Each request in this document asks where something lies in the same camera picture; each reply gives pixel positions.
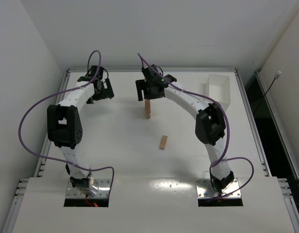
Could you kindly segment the white plastic box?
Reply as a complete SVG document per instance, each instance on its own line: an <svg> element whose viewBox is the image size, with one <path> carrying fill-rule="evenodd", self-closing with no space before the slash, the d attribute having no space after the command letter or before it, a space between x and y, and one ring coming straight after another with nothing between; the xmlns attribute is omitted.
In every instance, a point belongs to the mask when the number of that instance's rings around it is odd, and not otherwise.
<svg viewBox="0 0 299 233"><path fill-rule="evenodd" d="M205 94L227 111L231 104L230 77L210 74L205 85Z"/></svg>

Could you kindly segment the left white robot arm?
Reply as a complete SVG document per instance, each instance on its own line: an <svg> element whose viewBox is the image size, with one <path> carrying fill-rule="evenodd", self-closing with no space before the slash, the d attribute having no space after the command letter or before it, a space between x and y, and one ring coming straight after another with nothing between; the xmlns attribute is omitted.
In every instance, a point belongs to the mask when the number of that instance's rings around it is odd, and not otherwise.
<svg viewBox="0 0 299 233"><path fill-rule="evenodd" d="M105 71L103 67L91 66L62 101L47 108L48 139L63 154L72 187L83 192L93 191L94 179L80 149L83 138L80 111L86 104L114 97L110 79L103 78Z"/></svg>

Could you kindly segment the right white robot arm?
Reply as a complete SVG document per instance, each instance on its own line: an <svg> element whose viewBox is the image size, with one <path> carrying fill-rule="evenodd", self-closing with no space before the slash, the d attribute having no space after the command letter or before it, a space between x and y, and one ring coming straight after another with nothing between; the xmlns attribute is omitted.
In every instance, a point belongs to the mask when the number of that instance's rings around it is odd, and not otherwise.
<svg viewBox="0 0 299 233"><path fill-rule="evenodd" d="M172 75L162 76L155 65L142 67L141 72L144 78L135 82L139 101L167 98L195 120L195 135L205 145L209 156L212 187L221 193L234 180L226 159L230 127L221 105L185 90Z"/></svg>

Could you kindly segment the wood block four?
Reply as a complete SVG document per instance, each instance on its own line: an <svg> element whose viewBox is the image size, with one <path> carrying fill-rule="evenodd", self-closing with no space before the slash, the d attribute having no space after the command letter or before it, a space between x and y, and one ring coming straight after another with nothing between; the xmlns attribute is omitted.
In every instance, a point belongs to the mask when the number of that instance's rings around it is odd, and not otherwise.
<svg viewBox="0 0 299 233"><path fill-rule="evenodd" d="M167 139L168 139L168 137L166 135L162 136L161 142L160 142L160 145L159 145L159 149L161 149L161 150L165 149L166 143L167 143Z"/></svg>

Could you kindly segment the wood block three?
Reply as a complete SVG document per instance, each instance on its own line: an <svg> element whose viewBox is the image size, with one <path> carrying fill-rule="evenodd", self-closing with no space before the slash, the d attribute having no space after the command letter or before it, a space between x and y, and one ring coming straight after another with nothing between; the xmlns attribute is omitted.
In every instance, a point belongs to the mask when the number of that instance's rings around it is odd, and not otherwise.
<svg viewBox="0 0 299 233"><path fill-rule="evenodd" d="M150 100L145 99L145 108L150 109Z"/></svg>

